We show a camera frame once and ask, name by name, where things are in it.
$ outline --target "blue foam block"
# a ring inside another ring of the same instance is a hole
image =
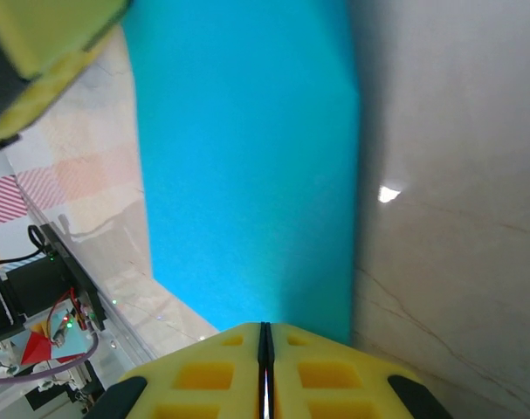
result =
[[[125,23],[156,280],[218,329],[349,342],[359,97],[342,0],[151,0]]]

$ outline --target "marble wall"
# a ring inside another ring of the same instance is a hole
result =
[[[457,417],[530,417],[530,0],[351,6],[356,344],[444,381]],[[381,203],[380,185],[400,195]]]

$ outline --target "black cable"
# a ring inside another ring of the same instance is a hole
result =
[[[28,237],[30,238],[31,243],[38,248],[36,251],[34,251],[33,253],[30,253],[27,256],[22,256],[20,258],[0,259],[0,264],[11,264],[13,262],[21,262],[23,260],[33,258],[45,251],[45,237],[41,233],[41,230],[39,229],[38,226],[36,225],[28,226]]]

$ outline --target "yellow foam piece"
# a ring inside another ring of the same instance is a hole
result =
[[[387,382],[410,371],[294,326],[272,339],[275,419],[413,419]]]
[[[128,0],[0,0],[0,45],[31,79],[114,24]]]
[[[129,371],[148,385],[127,419],[258,418],[259,335],[248,323]]]
[[[45,109],[100,55],[111,36],[108,33],[92,49],[63,55],[35,79],[0,115],[0,140],[10,138],[34,122]]]

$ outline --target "purple cable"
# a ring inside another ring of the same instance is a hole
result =
[[[90,324],[88,324],[88,330],[90,332],[93,331],[92,326]],[[81,355],[79,358],[76,358],[58,367],[51,368],[46,371],[40,371],[39,373],[29,374],[29,375],[19,375],[17,377],[0,378],[0,386],[3,386],[5,384],[19,384],[22,382],[41,380],[43,378],[51,377],[52,375],[65,372],[66,370],[71,369],[72,367],[76,367],[80,365],[81,363],[83,363],[84,361],[86,361],[88,358],[90,358],[93,355],[93,353],[96,352],[96,349],[98,349],[99,343],[100,343],[100,340],[98,339],[98,334],[93,333],[92,346],[90,347],[90,349],[88,349],[88,352]]]

